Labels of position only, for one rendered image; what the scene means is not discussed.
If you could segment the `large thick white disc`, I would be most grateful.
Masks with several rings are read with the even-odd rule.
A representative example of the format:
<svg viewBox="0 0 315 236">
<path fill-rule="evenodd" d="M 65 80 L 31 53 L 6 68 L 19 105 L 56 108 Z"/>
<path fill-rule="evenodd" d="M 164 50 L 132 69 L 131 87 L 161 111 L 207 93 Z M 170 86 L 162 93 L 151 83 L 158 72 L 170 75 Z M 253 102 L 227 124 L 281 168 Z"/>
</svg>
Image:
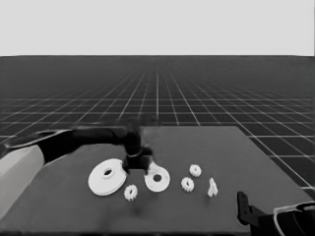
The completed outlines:
<svg viewBox="0 0 315 236">
<path fill-rule="evenodd" d="M 90 173 L 88 185 L 97 196 L 109 196 L 125 183 L 127 174 L 122 168 L 122 160 L 107 159 L 98 164 Z"/>
</svg>

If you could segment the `small white T-shaped piece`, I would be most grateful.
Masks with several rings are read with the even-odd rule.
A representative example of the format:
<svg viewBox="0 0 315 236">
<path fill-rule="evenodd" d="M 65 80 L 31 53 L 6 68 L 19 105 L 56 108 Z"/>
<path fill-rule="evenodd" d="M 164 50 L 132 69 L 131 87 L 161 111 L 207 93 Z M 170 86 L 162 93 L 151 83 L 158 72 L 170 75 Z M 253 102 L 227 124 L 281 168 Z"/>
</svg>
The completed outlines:
<svg viewBox="0 0 315 236">
<path fill-rule="evenodd" d="M 219 190 L 218 190 L 218 187 L 217 187 L 215 180 L 213 178 L 211 178 L 209 183 L 210 183 L 210 187 L 208 190 L 208 196 L 209 197 L 216 196 L 218 194 Z"/>
</svg>

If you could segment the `white round carrier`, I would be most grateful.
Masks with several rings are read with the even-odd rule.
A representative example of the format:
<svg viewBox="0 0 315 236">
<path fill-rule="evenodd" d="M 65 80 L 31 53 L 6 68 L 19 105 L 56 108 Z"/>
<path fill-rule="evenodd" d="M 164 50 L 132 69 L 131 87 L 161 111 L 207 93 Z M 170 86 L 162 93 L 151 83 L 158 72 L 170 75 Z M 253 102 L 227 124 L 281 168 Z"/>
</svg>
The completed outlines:
<svg viewBox="0 0 315 236">
<path fill-rule="evenodd" d="M 168 171 L 160 167 L 156 173 L 148 173 L 144 176 L 146 187 L 155 193 L 165 191 L 170 183 L 170 175 Z"/>
</svg>

